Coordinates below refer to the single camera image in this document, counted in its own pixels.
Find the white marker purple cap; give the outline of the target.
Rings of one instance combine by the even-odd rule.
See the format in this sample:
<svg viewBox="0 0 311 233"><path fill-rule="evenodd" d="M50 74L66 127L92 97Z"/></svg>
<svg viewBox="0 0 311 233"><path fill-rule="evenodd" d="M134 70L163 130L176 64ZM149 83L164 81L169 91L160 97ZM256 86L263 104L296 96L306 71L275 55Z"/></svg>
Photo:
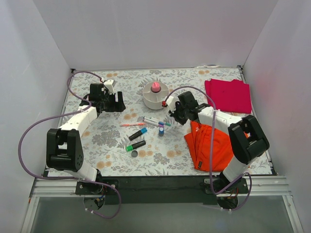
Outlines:
<svg viewBox="0 0 311 233"><path fill-rule="evenodd" d="M164 127L164 125L161 125L159 123L156 123L156 122L153 122L153 121L149 121L147 119L144 119L143 120L145 123L148 123L148 124L151 124L151 125L154 125L154 126L157 126L157 127Z"/></svg>

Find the white round desk organizer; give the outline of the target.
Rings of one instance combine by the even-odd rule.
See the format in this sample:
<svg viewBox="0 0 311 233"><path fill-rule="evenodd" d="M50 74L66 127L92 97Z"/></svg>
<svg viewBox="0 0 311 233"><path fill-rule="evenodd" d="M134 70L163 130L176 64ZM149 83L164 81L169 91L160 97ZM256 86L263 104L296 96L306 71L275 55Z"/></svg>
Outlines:
<svg viewBox="0 0 311 233"><path fill-rule="evenodd" d="M161 91L158 93L153 93L151 91L151 85L153 82L148 83L142 90L144 104L152 110L162 109L162 102L169 94L169 88L162 82L160 83Z"/></svg>

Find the black highlighter blue cap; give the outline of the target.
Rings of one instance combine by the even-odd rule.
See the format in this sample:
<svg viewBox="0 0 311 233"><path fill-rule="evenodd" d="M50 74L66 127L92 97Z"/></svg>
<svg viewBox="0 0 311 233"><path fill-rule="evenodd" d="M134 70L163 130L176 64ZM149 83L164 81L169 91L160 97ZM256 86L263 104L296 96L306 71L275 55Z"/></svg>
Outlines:
<svg viewBox="0 0 311 233"><path fill-rule="evenodd" d="M143 135L146 132L147 132L147 129L144 127L142 129L138 130L137 132L135 132L134 134L132 134L131 136L129 136L128 138L130 141L132 141L132 140L138 138L139 136Z"/></svg>

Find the pink capped glue bottle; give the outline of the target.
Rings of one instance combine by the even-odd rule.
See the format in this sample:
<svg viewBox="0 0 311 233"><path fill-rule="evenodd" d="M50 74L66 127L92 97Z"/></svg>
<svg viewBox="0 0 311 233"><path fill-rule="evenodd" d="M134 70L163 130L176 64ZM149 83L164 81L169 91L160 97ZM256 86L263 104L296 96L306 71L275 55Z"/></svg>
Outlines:
<svg viewBox="0 0 311 233"><path fill-rule="evenodd" d="M160 83L158 82L153 82L152 85L151 85L151 91L153 93L158 93L161 91L161 86L160 86Z"/></svg>

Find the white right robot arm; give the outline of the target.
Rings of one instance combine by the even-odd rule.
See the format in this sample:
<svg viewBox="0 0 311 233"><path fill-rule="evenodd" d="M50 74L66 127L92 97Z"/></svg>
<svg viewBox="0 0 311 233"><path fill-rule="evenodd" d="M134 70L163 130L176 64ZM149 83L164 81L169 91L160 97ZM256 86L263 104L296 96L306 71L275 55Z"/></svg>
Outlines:
<svg viewBox="0 0 311 233"><path fill-rule="evenodd" d="M253 115L233 116L217 110L213 102L198 104L190 91L180 94L177 98L168 95L162 106L168 107L170 116L181 125L188 120L196 121L212 126L212 134L219 130L228 135L233 157L219 178L210 180L210 189L214 194L233 192L238 186L238 181L246 174L247 168L270 147L258 120Z"/></svg>

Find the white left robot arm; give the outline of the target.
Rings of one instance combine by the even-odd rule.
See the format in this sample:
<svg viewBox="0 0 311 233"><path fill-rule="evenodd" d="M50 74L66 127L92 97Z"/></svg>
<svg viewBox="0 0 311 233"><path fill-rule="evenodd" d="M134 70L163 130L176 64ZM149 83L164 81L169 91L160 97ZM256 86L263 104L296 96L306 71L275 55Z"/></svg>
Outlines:
<svg viewBox="0 0 311 233"><path fill-rule="evenodd" d="M115 92L114 85L114 80L92 83L90 93L79 105L80 113L72 116L60 128L47 132L47 167L64 171L80 180L88 180L86 187L92 194L99 194L104 185L97 178L98 170L84 161L81 136L102 112L123 112L126 109L122 92Z"/></svg>

